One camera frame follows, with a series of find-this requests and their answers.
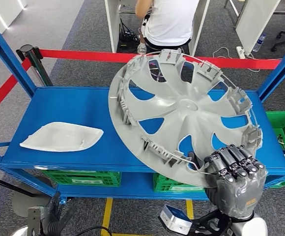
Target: sneaker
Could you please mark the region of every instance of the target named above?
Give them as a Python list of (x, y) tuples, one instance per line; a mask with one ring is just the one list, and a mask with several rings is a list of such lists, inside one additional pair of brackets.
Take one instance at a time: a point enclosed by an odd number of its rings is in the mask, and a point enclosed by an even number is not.
[(147, 53), (147, 47), (143, 47), (142, 44), (138, 45), (137, 53), (139, 55), (146, 55)]

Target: red barrier rope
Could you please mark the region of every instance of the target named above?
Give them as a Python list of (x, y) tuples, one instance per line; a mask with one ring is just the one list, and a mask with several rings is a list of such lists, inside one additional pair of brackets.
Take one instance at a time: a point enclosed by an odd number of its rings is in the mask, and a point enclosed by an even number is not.
[[(41, 54), (45, 58), (60, 58), (72, 60), (89, 60), (103, 62), (119, 62), (127, 63), (136, 54), (126, 53), (103, 53), (103, 52), (86, 52), (86, 51), (63, 51), (63, 50), (46, 50), (40, 49)], [(188, 61), (196, 61), (194, 58), (185, 56)], [(201, 60), (207, 60), (220, 68), (239, 68), (239, 69), (267, 69), (273, 70), (278, 65), (280, 60), (273, 59), (231, 59), (231, 58), (209, 58), (198, 57)], [(31, 64), (28, 59), (24, 60), (22, 66), (26, 71)], [(0, 103), (4, 100), (14, 85), (17, 79), (11, 75), (0, 87)]]
[[(29, 59), (25, 59), (21, 63), (21, 65), (26, 71), (30, 68), (31, 63)], [(11, 89), (16, 85), (17, 80), (14, 76), (11, 75), (8, 79), (7, 79), (2, 87), (0, 87), (0, 103), (4, 100)]]
[[(63, 50), (46, 50), (40, 49), (42, 56), (46, 58), (60, 58), (72, 60), (89, 60), (103, 62), (120, 62), (127, 63), (136, 54), (127, 53), (102, 53), (102, 52), (86, 52), (86, 51), (63, 51)], [(186, 60), (194, 61), (193, 58), (185, 56)], [(209, 58), (198, 57), (201, 60), (207, 60), (220, 68), (238, 68), (238, 69), (265, 69), (273, 70), (280, 60), (275, 59), (237, 59), (237, 58)]]

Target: white t-shirt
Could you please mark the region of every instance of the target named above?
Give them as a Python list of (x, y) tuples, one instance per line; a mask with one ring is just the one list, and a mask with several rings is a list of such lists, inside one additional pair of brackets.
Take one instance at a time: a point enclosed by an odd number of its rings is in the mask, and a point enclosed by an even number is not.
[(157, 46), (179, 46), (192, 35), (192, 21), (199, 0), (154, 0), (152, 13), (142, 27), (143, 35)]

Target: yellow floor marking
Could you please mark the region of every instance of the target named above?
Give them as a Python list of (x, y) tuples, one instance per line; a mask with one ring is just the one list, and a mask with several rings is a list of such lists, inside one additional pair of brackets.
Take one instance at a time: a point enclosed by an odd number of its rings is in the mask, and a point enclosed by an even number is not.
[[(112, 198), (106, 198), (106, 209), (104, 210), (103, 222), (102, 226), (109, 228), (110, 224), (111, 211), (112, 209)], [(150, 236), (150, 235), (128, 235), (128, 234), (112, 234), (113, 236)], [(101, 230), (101, 236), (109, 236), (106, 230)]]
[(194, 219), (194, 211), (192, 208), (192, 200), (186, 200), (186, 211), (188, 213), (188, 217), (191, 220)]
[[(102, 226), (109, 228), (109, 225), (110, 224), (112, 203), (113, 203), (112, 198), (106, 198), (106, 209), (104, 210), (103, 222), (102, 223)], [(109, 235), (106, 230), (101, 230), (101, 236), (109, 236)]]

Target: person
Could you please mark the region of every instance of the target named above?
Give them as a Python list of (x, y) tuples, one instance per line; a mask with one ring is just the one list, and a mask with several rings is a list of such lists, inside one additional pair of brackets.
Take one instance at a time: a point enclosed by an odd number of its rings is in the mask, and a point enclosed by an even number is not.
[(190, 42), (199, 0), (137, 0), (135, 12), (143, 19), (137, 53), (178, 49)]

